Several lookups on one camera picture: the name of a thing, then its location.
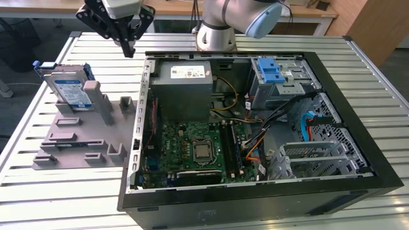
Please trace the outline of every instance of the blue cable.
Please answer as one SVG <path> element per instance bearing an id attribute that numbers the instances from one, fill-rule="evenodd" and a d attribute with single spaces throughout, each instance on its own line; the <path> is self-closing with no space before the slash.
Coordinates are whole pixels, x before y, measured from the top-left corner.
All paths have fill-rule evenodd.
<path id="1" fill-rule="evenodd" d="M 307 117 L 310 116 L 311 118 L 314 118 L 318 114 L 314 112 L 314 111 L 308 111 L 306 114 L 303 114 L 302 116 L 302 134 L 303 134 L 303 138 L 304 138 L 304 141 L 308 142 L 311 141 L 310 140 L 310 137 L 308 137 L 308 132 L 307 132 L 307 129 L 306 129 L 306 120 L 307 120 Z"/>

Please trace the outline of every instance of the aluminum slatted table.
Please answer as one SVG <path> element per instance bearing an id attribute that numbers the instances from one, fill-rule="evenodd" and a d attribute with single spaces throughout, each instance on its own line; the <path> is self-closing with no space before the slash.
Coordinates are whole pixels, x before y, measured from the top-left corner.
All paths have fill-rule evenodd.
<path id="1" fill-rule="evenodd" d="M 147 50 L 195 50 L 190 34 L 146 34 L 134 60 L 122 48 L 95 33 L 71 37 L 58 62 L 91 64 L 102 91 L 112 100 L 139 97 Z M 236 223 L 227 229 L 302 227 L 312 230 L 409 228 L 409 105 L 354 42 L 342 37 L 238 36 L 239 50 L 315 51 L 382 148 L 406 187 L 370 198 L 332 215 Z M 0 155 L 0 229 L 140 229 L 118 212 L 122 167 L 31 169 L 58 109 L 56 97 L 43 83 Z"/>

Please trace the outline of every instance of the blue hard drive label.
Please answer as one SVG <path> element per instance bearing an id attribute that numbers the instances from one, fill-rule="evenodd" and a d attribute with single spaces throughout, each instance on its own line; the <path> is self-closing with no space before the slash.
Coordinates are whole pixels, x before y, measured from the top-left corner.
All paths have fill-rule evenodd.
<path id="1" fill-rule="evenodd" d="M 91 107 L 91 100 L 84 92 L 82 81 L 79 80 L 55 80 L 56 88 L 67 103 L 75 108 Z"/>

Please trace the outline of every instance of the motherboard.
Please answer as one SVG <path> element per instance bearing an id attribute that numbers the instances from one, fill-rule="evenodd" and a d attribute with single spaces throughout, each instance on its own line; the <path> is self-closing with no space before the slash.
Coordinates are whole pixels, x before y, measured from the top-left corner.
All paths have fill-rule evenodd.
<path id="1" fill-rule="evenodd" d="M 254 165 L 242 160 L 239 146 L 244 140 L 242 123 L 166 124 L 160 156 L 147 159 L 150 186 L 255 181 Z"/>

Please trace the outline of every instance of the green circuit board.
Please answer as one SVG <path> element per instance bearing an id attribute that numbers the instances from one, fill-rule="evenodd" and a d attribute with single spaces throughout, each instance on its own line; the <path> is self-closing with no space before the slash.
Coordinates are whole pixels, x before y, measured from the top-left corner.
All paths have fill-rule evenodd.
<path id="1" fill-rule="evenodd" d="M 244 126 L 235 124 L 239 141 L 246 140 Z M 222 183 L 255 181 L 254 166 L 243 168 L 244 174 L 232 178 L 226 173 L 226 160 L 223 155 L 223 140 L 220 139 L 219 123 L 183 123 L 166 124 L 162 132 L 162 155 L 158 171 L 151 173 L 152 188 L 168 187 L 167 174 L 162 172 L 182 172 L 187 170 L 220 170 L 223 171 Z M 212 148 L 212 156 L 207 162 L 198 162 L 195 158 L 195 145 L 208 143 Z"/>

